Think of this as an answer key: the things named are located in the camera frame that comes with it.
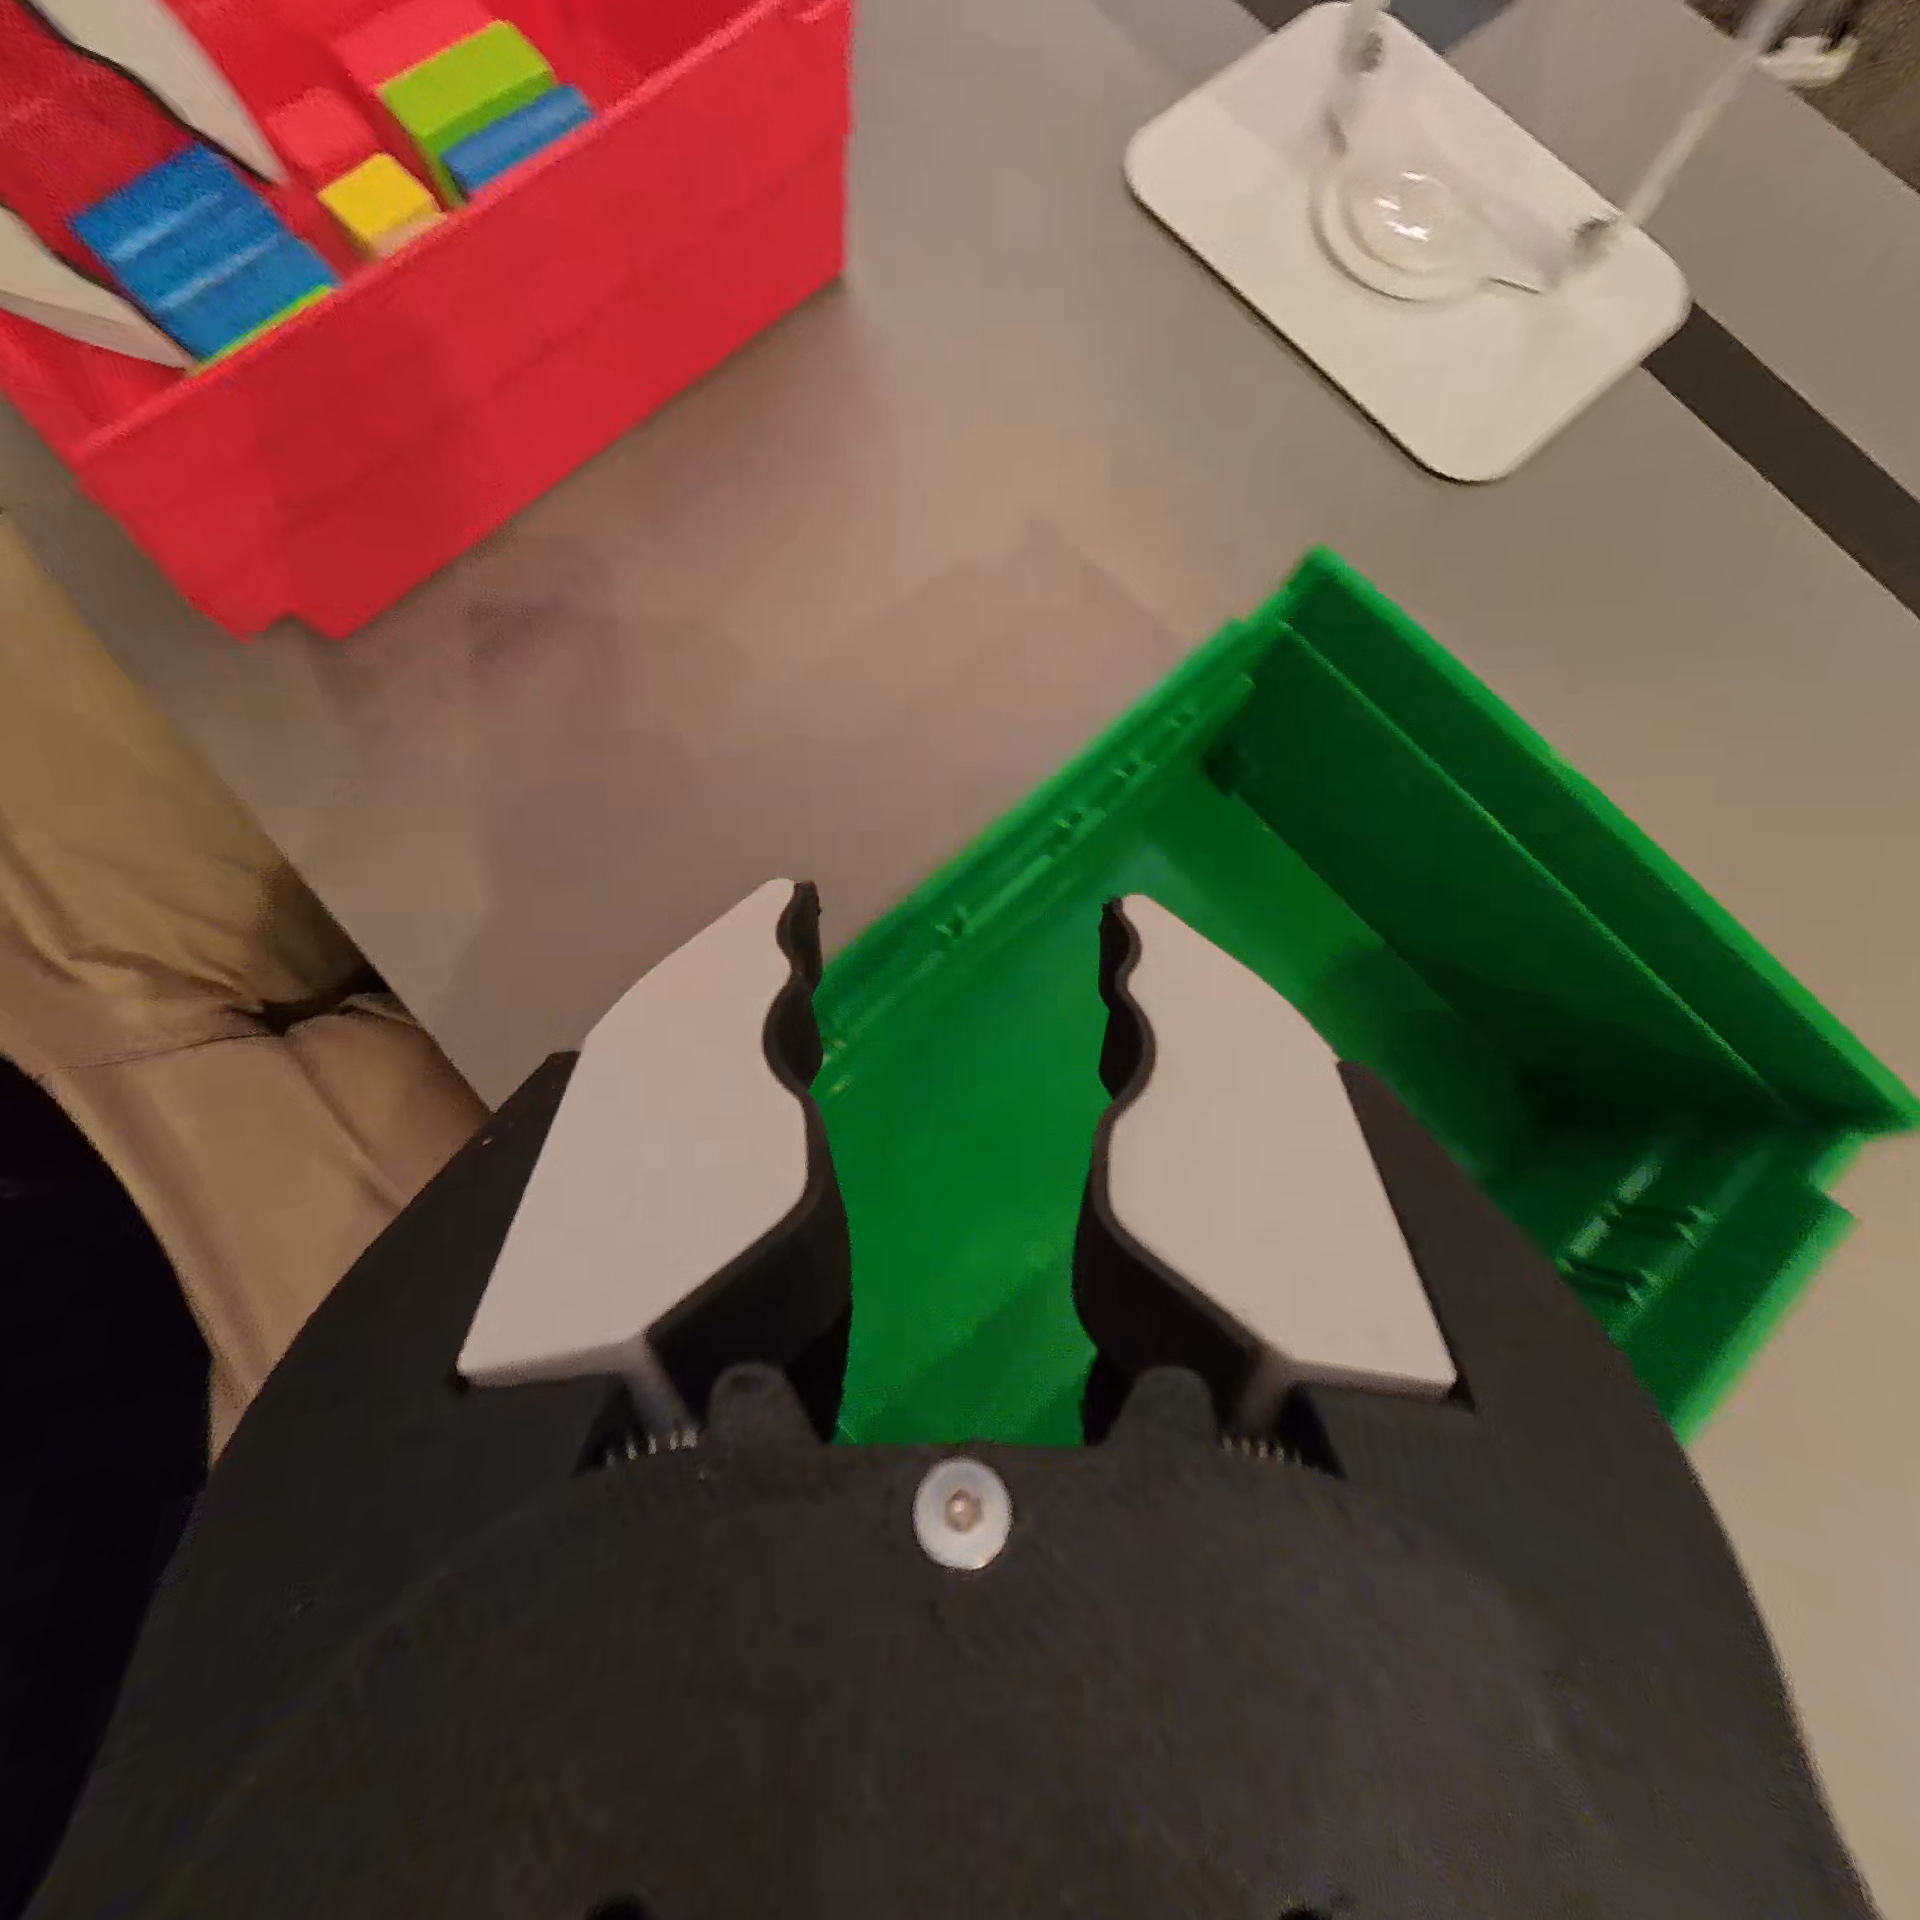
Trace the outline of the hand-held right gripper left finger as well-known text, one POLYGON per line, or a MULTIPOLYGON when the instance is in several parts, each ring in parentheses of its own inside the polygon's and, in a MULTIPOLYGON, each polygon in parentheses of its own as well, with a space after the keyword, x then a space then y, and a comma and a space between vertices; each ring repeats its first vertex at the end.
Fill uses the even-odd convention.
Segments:
POLYGON ((468 1384, 609 1378, 646 1437, 778 1370, 829 1443, 853 1246, 813 1082, 821 899, 768 879, 594 1024, 459 1348, 468 1384))

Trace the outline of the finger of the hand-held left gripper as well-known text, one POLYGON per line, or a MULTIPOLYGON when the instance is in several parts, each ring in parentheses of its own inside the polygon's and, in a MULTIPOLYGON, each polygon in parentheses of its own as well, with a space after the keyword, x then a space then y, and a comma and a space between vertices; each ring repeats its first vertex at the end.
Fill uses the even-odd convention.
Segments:
POLYGON ((3 306, 8 314, 105 352, 188 371, 194 357, 128 300, 70 267, 12 211, 3 211, 3 306))
POLYGON ((163 3, 33 3, 33 11, 68 46, 102 59, 141 84, 208 143, 240 159, 266 183, 285 170, 268 132, 208 48, 163 3))

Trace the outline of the red plastic bin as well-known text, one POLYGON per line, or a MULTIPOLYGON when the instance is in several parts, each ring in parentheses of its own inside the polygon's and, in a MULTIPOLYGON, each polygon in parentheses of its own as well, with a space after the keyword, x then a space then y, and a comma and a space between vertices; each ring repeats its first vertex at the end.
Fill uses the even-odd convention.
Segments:
MULTIPOLYGON (((360 631, 844 270, 851 4, 488 6, 592 118, 389 262, 188 371, 5 310, 5 398, 236 637, 360 631)), ((110 287, 45 196, 110 164, 68 58, 5 4, 5 208, 110 287)))

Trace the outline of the green plastic bin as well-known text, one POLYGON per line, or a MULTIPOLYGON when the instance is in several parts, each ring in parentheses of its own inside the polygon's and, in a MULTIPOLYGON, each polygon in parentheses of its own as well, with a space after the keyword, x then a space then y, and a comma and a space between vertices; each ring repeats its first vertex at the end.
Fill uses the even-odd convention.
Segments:
POLYGON ((1152 896, 1384 1079, 1689 1440, 1915 1091, 1552 743, 1317 547, 829 962, 840 1434, 1074 1444, 1098 933, 1152 896))

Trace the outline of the clear glass stand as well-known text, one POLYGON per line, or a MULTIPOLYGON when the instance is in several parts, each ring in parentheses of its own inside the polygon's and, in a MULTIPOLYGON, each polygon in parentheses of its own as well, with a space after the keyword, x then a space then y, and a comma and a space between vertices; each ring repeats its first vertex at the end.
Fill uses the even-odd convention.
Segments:
POLYGON ((1700 84, 1619 208, 1578 223, 1549 223, 1497 194, 1424 135, 1411 107, 1386 106, 1384 3, 1348 4, 1324 106, 1324 150, 1314 170, 1312 218, 1342 270, 1378 292, 1414 303, 1506 285, 1549 296, 1601 264, 1666 200, 1744 77, 1801 11, 1758 3, 1742 13, 1731 48, 1700 84))

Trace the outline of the pile of coloured wooden blocks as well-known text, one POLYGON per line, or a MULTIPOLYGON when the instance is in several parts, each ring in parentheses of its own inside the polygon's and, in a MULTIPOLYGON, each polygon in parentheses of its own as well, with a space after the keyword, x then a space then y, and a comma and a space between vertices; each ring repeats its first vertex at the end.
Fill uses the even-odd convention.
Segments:
POLYGON ((586 128, 592 106, 488 4, 169 4, 268 132, 284 183, 208 143, 74 48, 102 117, 99 184, 48 188, 68 242, 163 334, 212 363, 336 295, 345 251, 385 264, 480 188, 586 128))

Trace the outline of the beige sofa cushion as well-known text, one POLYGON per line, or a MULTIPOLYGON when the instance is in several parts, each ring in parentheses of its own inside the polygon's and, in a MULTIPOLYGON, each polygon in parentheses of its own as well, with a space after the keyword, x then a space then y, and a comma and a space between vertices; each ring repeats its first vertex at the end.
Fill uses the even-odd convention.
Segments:
POLYGON ((9 523, 3 1040, 156 1232, 212 1453, 491 1118, 9 523))

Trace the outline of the white stand base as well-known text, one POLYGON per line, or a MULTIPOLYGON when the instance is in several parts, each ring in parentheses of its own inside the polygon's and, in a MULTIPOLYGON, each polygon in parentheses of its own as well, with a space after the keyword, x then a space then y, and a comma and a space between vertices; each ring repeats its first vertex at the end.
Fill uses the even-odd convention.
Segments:
MULTIPOLYGON (((1312 218, 1324 106, 1348 4, 1314 4, 1147 122, 1136 200, 1418 466, 1506 478, 1677 331, 1691 292, 1643 228, 1552 295, 1483 285, 1442 303, 1352 279, 1312 218)), ((1549 223, 1613 208, 1392 13, 1388 110, 1411 107, 1472 179, 1549 223)))

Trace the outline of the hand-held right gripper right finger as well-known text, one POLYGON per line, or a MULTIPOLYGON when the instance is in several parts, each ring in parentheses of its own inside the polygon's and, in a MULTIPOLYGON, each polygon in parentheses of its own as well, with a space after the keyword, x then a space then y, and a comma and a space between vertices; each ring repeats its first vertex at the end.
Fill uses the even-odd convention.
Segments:
POLYGON ((1072 1240, 1088 1435, 1180 1366, 1228 1437, 1301 1388, 1442 1403, 1459 1370, 1332 1046, 1163 903, 1100 919, 1107 1031, 1072 1240))

